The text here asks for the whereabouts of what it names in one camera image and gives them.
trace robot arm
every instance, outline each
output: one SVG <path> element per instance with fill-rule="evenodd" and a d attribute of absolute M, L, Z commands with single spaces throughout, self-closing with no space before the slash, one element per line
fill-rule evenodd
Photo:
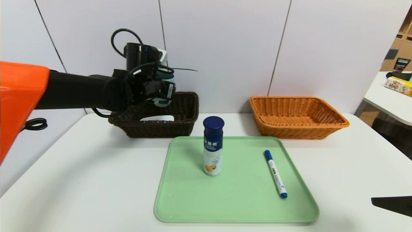
<path fill-rule="evenodd" d="M 115 31 L 112 45 L 120 31 L 128 30 Z M 162 65 L 166 51 L 142 43 L 127 43 L 123 54 L 115 50 L 126 58 L 127 70 L 115 69 L 112 76 L 80 76 L 42 66 L 0 62 L 0 164 L 33 109 L 93 108 L 107 118 L 122 114 L 130 105 L 171 100 L 175 83 L 162 78 L 174 73 Z M 104 115 L 97 108 L 116 113 Z"/>

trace orange robot part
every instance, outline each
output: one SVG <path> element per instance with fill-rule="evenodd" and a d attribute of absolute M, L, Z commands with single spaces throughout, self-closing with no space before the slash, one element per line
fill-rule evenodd
<path fill-rule="evenodd" d="M 47 87 L 43 66 L 0 62 L 0 164 Z"/>

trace white table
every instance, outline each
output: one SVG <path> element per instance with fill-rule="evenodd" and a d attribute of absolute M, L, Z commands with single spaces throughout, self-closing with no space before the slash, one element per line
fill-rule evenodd
<path fill-rule="evenodd" d="M 192 135 L 202 136 L 200 114 Z M 259 135 L 251 114 L 215 114 L 226 136 Z M 412 195 L 412 162 L 354 115 L 324 140 L 282 140 L 320 208 L 306 225 L 167 224 L 153 213 L 171 139 L 130 139 L 83 117 L 0 199 L 2 232 L 409 231 L 371 197 Z"/>
<path fill-rule="evenodd" d="M 379 72 L 376 75 L 363 100 L 399 122 L 412 125 L 412 97 L 386 88 L 387 73 Z"/>

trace orange wicker basket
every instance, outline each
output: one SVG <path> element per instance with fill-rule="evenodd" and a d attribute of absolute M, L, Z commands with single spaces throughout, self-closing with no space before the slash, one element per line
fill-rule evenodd
<path fill-rule="evenodd" d="M 249 99 L 262 135 L 285 139 L 323 139 L 349 122 L 317 97 L 255 96 Z"/>

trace yogurt bottle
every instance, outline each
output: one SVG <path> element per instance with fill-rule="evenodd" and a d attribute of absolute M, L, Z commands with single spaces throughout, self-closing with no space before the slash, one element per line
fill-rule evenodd
<path fill-rule="evenodd" d="M 203 149 L 203 169 L 207 175 L 215 176 L 222 170 L 223 152 L 223 119 L 210 116 L 203 121 L 204 149 Z"/>

